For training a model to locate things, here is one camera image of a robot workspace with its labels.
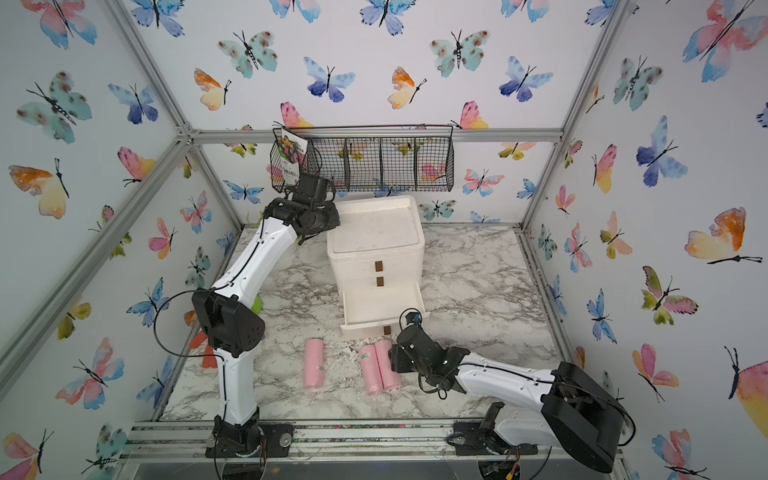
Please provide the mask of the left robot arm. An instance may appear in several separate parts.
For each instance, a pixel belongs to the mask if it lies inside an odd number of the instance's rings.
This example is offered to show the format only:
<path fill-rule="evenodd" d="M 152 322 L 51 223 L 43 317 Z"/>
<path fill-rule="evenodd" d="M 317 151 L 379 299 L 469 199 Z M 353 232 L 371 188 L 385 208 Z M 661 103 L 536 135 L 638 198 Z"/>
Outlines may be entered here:
<path fill-rule="evenodd" d="M 229 425 L 246 424 L 258 410 L 254 355 L 266 327 L 254 305 L 261 287 L 293 246 L 340 225 L 335 196 L 331 180 L 302 173 L 283 198 L 266 207 L 257 233 L 224 275 L 211 288 L 192 294 L 200 326 L 217 358 L 218 416 Z"/>

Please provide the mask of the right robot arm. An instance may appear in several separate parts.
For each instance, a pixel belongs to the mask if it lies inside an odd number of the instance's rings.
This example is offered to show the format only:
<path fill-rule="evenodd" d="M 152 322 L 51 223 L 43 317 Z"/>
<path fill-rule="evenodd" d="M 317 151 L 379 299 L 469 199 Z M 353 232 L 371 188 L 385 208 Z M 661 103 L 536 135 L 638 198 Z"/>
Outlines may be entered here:
<path fill-rule="evenodd" d="M 573 363 L 553 370 L 516 367 L 465 348 L 443 348 L 416 324 L 400 332 L 386 358 L 393 371 L 416 374 L 426 392 L 492 399 L 481 421 L 455 423 L 446 442 L 459 455 L 517 458 L 535 447 L 555 447 L 609 474 L 632 423 L 620 402 Z"/>

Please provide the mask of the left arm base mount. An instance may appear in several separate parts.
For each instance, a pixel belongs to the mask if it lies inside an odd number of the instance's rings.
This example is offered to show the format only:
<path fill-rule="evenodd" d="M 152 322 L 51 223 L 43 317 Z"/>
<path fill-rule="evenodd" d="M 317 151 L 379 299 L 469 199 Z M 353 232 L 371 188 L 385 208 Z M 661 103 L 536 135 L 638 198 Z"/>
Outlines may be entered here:
<path fill-rule="evenodd" d="M 212 444 L 205 457 L 219 458 L 287 458 L 294 438 L 291 423 L 258 422 L 231 425 L 218 422 L 213 429 Z"/>

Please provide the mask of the pink bag roll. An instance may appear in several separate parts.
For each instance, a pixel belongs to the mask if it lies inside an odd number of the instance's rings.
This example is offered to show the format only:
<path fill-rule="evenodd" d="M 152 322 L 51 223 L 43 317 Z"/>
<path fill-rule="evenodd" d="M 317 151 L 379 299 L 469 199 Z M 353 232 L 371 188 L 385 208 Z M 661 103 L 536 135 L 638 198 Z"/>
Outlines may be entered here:
<path fill-rule="evenodd" d="M 391 392 L 402 386 L 400 375 L 393 370 L 390 353 L 392 342 L 388 339 L 380 340 L 374 344 L 382 386 L 385 392 Z"/>
<path fill-rule="evenodd" d="M 359 351 L 359 358 L 367 394 L 369 396 L 379 395 L 383 392 L 384 387 L 375 346 L 371 344 L 362 346 Z"/>
<path fill-rule="evenodd" d="M 308 339 L 304 349 L 304 378 L 306 390 L 317 390 L 324 383 L 324 342 L 320 338 Z"/>

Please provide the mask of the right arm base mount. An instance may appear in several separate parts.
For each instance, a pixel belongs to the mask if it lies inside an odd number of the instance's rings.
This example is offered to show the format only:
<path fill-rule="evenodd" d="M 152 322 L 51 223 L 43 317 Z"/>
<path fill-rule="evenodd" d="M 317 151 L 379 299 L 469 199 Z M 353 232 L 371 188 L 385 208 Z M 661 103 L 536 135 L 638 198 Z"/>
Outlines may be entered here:
<path fill-rule="evenodd" d="M 494 402 L 481 421 L 455 421 L 445 442 L 455 449 L 458 456 L 538 454 L 536 445 L 513 445 L 497 433 L 496 427 L 500 425 L 500 413 L 504 407 L 503 402 Z"/>

